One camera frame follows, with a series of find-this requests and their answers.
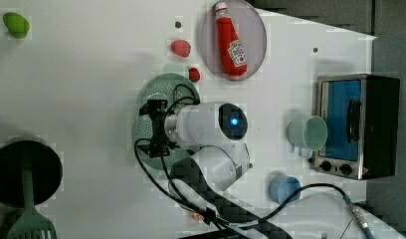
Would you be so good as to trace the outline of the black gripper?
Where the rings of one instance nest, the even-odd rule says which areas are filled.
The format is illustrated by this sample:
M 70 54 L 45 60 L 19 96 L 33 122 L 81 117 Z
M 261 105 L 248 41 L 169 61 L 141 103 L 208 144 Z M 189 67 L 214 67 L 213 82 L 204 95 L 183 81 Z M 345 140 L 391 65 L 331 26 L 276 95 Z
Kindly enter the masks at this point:
M 167 104 L 168 100 L 148 100 L 139 110 L 141 116 L 149 116 L 151 120 L 149 144 L 138 147 L 150 158 L 169 156 L 170 150 L 176 147 L 165 132 Z

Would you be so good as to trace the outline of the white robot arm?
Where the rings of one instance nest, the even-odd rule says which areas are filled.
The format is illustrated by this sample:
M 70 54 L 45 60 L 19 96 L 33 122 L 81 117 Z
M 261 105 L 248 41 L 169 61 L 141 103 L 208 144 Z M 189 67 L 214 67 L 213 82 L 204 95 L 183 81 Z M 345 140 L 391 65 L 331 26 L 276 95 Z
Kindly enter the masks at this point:
M 279 189 L 274 199 L 279 207 L 264 217 L 219 193 L 252 167 L 245 143 L 248 122 L 242 109 L 184 97 L 173 103 L 148 100 L 139 107 L 138 117 L 151 121 L 151 137 L 137 139 L 134 154 L 145 154 L 160 164 L 168 180 L 165 195 L 202 214 L 207 224 L 220 231 L 243 236 L 246 230 L 254 229 L 270 239 L 291 239 L 270 219 L 314 184 Z

